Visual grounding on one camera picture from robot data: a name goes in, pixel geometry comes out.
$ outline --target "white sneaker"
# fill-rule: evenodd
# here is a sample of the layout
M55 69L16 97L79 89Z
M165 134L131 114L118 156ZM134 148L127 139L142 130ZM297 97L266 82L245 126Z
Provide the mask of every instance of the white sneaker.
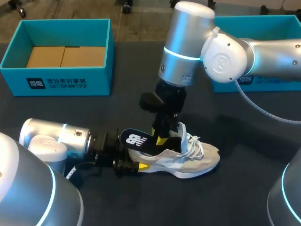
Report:
M181 153L166 149L156 156L150 156L129 149L131 159L144 165L139 169L140 172L166 171L177 178L193 178L211 171L219 162L219 150L187 133L183 123L179 123L178 133L171 132L170 135L181 137Z

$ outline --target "shoe sole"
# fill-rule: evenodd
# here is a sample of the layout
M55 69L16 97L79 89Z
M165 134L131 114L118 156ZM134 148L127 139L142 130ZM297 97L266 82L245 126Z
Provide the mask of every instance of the shoe sole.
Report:
M217 164L206 170L195 172L195 173L182 173L182 172L176 171L175 169L169 169L169 168L165 168L163 166L150 166L148 169L141 171L141 173L155 173L155 172L159 172L159 171L164 171L164 172L173 174L177 178L188 179L188 178L195 178L195 177L201 176L205 173L208 173L209 171L213 170L216 166L217 166Z

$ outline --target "white shoelace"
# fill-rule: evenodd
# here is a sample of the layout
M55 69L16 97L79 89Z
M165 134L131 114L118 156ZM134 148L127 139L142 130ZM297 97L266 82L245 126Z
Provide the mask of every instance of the white shoelace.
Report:
M187 133L187 151L183 154L177 155L179 158L189 157L190 159L202 159L204 156L204 149L201 142L198 140L199 137L192 136L191 134Z

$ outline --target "black table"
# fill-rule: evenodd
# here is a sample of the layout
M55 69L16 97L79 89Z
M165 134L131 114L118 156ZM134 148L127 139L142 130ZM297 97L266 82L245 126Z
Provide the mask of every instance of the black table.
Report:
M0 58L6 47L0 45ZM155 88L162 48L161 42L116 43L109 97L13 97L0 77L0 131L18 140L28 118L94 132L150 131L154 116L142 111L138 100ZM248 95L273 114L301 119L299 92ZM214 94L201 69L188 88L182 121L188 132L220 148L219 167L188 180L165 173L118 178L108 168L98 176L99 169L82 171L84 226L269 225L268 193L298 150L301 127L267 118L238 93Z

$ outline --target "teal box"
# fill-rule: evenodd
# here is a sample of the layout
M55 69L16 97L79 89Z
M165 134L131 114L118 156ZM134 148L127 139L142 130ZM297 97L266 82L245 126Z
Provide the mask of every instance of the teal box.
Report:
M217 16L216 26L237 38L255 40L300 39L301 24L296 16ZM216 93L238 92L235 84L213 82ZM301 82L282 81L258 76L241 77L238 82L243 91L296 91Z
M100 67L26 68L35 46L106 47ZM0 64L14 96L110 94L114 40L109 19L22 20Z

